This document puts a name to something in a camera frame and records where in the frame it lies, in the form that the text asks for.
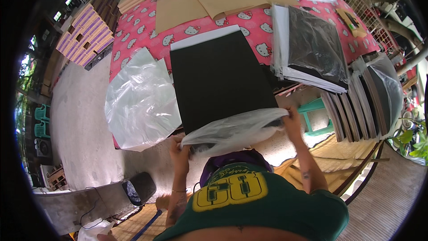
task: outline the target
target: stack of boxes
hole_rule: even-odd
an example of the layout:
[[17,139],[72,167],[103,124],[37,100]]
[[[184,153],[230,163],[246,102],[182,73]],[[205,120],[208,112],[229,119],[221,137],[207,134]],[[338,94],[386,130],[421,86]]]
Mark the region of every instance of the stack of boxes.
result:
[[90,0],[74,17],[56,49],[72,62],[86,66],[113,42],[119,16],[116,0]]

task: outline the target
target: green t-shirt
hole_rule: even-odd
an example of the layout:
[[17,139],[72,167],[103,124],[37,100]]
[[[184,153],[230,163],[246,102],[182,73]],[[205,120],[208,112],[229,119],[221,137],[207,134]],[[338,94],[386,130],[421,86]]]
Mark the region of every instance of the green t-shirt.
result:
[[262,167],[233,163],[218,169],[192,195],[176,224],[154,241],[240,225],[282,229],[309,240],[335,240],[348,221],[348,208],[340,197],[326,190],[307,194]]

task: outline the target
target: wooden pallet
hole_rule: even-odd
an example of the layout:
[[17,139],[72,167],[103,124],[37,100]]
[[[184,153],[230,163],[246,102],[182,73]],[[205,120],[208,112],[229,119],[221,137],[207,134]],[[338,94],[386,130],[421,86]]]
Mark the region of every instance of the wooden pallet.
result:
[[51,173],[47,174],[47,181],[52,190],[59,189],[67,184],[62,163],[54,167]]

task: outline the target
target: pink tablecloth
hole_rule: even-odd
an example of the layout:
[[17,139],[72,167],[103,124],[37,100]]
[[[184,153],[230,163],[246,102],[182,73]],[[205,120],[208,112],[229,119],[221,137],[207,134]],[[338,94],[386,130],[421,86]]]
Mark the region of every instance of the pink tablecloth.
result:
[[[379,50],[375,39],[367,31],[367,36],[353,37],[349,28],[335,12],[336,8],[349,9],[343,0],[336,3],[319,3],[308,0],[297,0],[301,6],[309,7],[309,12],[335,24],[341,40],[345,59],[348,63],[358,56]],[[137,4],[124,13],[119,19],[119,25],[113,44],[113,56],[110,66],[110,81],[123,66],[131,59],[138,48],[146,46],[154,58],[165,58],[167,68],[171,71],[169,45],[195,34],[215,30],[222,26],[238,24],[257,59],[262,64],[270,64],[272,54],[272,17],[270,9],[253,9],[232,15],[225,19],[213,21],[210,17],[196,19],[172,29],[157,34],[154,30],[156,21],[156,3],[150,0]]]

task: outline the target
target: bracelet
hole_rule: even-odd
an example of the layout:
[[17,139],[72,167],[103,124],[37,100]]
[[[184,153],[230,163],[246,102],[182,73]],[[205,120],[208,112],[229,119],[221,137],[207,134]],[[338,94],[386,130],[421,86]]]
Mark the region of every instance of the bracelet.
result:
[[174,192],[175,192],[175,193],[187,193],[187,191],[176,191],[176,190],[174,190],[174,189],[173,189],[173,193],[174,193]]

